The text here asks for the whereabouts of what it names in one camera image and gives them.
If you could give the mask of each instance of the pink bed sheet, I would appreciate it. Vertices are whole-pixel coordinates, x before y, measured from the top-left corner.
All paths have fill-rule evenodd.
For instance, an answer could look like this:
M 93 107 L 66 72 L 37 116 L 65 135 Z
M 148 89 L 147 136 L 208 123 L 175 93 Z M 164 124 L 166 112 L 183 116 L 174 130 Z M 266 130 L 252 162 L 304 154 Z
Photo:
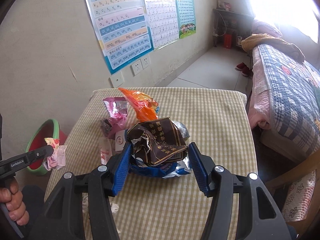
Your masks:
M 253 85 L 248 112 L 250 128 L 258 125 L 263 129 L 271 129 L 269 89 L 258 47 L 252 50 L 252 57 Z

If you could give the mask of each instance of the shoe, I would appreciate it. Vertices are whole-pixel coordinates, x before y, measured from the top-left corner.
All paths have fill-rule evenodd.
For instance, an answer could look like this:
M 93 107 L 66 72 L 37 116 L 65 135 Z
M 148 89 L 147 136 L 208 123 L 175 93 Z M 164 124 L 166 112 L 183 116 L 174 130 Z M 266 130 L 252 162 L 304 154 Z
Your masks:
M 242 70 L 242 75 L 247 77 L 249 76 L 250 73 L 250 69 L 247 66 L 244 66 L 243 70 Z
M 241 71 L 243 70 L 244 66 L 247 66 L 247 65 L 242 62 L 236 66 L 236 69 Z

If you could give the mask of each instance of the human hand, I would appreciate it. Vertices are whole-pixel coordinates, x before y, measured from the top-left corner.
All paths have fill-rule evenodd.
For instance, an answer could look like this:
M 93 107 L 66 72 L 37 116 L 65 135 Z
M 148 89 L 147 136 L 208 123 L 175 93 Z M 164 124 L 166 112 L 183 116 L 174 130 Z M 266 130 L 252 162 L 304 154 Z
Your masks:
M 0 188 L 0 203 L 6 204 L 10 218 L 19 226 L 24 226 L 29 222 L 29 213 L 22 201 L 22 193 L 16 179 L 11 181 L 10 190 Z

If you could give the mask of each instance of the chinese character chart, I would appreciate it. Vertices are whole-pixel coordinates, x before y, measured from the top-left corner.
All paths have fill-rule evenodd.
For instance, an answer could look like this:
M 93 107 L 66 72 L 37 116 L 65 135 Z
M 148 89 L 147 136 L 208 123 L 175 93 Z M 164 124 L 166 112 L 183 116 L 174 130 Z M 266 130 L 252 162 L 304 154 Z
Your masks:
M 111 74 L 152 51 L 142 0 L 86 0 Z
M 144 0 L 155 50 L 179 39 L 176 0 Z
M 178 9 L 179 38 L 196 33 L 196 17 L 193 0 L 176 0 Z

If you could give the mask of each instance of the watermelon-patterned trash bin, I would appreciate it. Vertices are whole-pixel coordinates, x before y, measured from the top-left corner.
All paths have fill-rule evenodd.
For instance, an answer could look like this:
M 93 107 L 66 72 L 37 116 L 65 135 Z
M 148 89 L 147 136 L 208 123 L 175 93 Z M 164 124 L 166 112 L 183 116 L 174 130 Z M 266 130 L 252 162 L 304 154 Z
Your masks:
M 48 137 L 59 139 L 59 145 L 63 145 L 67 139 L 67 135 L 60 130 L 59 123 L 55 119 L 48 119 L 40 126 L 40 128 L 29 141 L 26 152 L 46 146 L 47 143 L 45 142 L 44 138 Z M 43 176 L 48 171 L 46 168 L 44 168 L 42 162 L 43 159 L 32 163 L 29 167 L 27 167 L 28 171 L 36 176 Z

